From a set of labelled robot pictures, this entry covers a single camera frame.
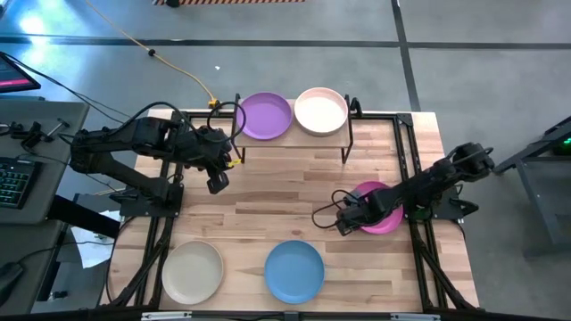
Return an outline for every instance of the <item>purple plate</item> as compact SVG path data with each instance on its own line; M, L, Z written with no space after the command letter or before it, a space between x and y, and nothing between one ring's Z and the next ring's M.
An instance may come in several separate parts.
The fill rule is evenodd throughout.
M268 140L284 134L292 125L294 114L284 97L273 93L258 93L241 103L246 113L244 133L251 138ZM238 128L244 123L242 112L236 113Z

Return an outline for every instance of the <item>wooden table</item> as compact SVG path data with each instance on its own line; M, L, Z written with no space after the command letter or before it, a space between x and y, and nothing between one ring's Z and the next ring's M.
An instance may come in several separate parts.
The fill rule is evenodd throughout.
M149 113L162 118L169 118L170 114L170 110ZM432 112L412 115L425 169L443 157L436 116ZM230 132L231 119L216 119L213 124ZM338 149L249 148L246 163L227 172L230 185L218 195L208 193L206 174L185 170L185 199L170 248L195 239L212 243L224 259L225 276L218 291L207 301L183 306L163 293L161 309L420 311L406 223L388 235L357 231L345 237L334 227L322 230L311 223L311 212L330 203L330 194L337 188L351 190L369 180L388 185L401 181L392 125L383 120L354 120L353 129L354 146L344 166ZM136 170L147 176L158 176L160 166L159 161L148 157L137 158ZM334 215L334 210L325 211L317 220L325 225L334 221ZM127 285L141 264L148 225L149 218L137 218L118 240L110 279L113 296ZM443 270L465 298L477 305L459 228L451 222L435 220L434 234ZM313 244L327 266L321 292L301 305L275 299L263 278L264 262L271 249L291 239ZM150 284L154 273L152 270ZM432 273L426 275L430 297L436 302ZM152 292L150 284L147 299Z

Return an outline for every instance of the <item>plate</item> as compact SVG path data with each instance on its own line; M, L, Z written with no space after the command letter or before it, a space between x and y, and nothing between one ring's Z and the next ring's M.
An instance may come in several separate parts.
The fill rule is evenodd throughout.
M292 125L294 115L287 100L273 93L258 93L244 99L246 114L244 133L251 138L269 140L281 136ZM242 112L236 113L236 125L244 124Z
M278 244L266 259L264 277L269 291L279 300L300 304L313 299L325 281L323 259L303 241Z
M355 188L355 189L361 195L363 195L363 194L369 193L370 191L377 189L377 188L387 189L387 188L390 188L390 186L385 185L381 182L370 181L370 182L365 182L365 183L359 184L357 186L357 188ZM402 221L403 216L404 216L404 210L402 209L402 205L401 205L396 210L393 210L393 212L388 217L383 219L381 221L381 223L379 223L375 226L362 226L360 229L362 229L363 231L365 231L367 233L371 233L374 235L386 234L386 233L392 232L393 230L395 230L399 226L399 224Z
M302 128L314 136L333 135L347 121L347 102L335 90L312 88L295 100L294 114Z
M178 246L162 268L165 292L181 304L196 304L210 298L220 286L224 265L212 244L191 241Z

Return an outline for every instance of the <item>white plate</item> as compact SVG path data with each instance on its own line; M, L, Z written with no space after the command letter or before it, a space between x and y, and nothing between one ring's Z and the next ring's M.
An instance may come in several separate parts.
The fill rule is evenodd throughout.
M333 135L347 121L348 110L341 95L323 87L304 91L294 105L295 119L314 136Z
M181 304L196 304L210 298L224 275L222 257L214 246L191 241L178 246L162 268L162 286Z

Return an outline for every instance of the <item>yellow cable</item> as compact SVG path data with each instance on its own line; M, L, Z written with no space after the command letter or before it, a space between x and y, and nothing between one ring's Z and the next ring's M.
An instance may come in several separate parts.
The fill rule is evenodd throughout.
M132 42L136 43L138 46L140 46L141 48L145 49L147 52L151 51L151 49L143 44L141 44L140 42L136 41L132 36L130 36L129 34L127 34L127 32L123 31L123 29L117 27L117 25L115 25L115 23L113 23L113 21L109 20L109 18L105 17L104 14L102 14L99 10L97 10L97 8L95 8L94 5L91 4L91 2L89 0L86 0L87 5L89 5L91 7L91 9L93 9L97 14L99 14L99 16L101 18L103 18L105 21L107 21L107 23L109 23L110 26L112 26L115 30L119 31L121 34L123 34L123 36L127 37L128 39L130 39ZM167 62L164 58L160 57L160 55L158 55L157 53L154 53L153 57L157 58L159 61L161 61L162 63L166 64L167 66L171 67L173 70L176 70L178 72L181 72L185 75L187 75L188 77L194 79L194 81L196 81L198 83L198 85L200 85L204 91L211 97L211 100L209 101L209 105L211 107L214 107L214 103L216 102L216 98L214 98L214 95L211 93L210 90L208 90L208 88L203 84L202 81L200 81L199 78L197 78L195 75L191 74L188 71L182 70L179 67L173 65L170 62Z

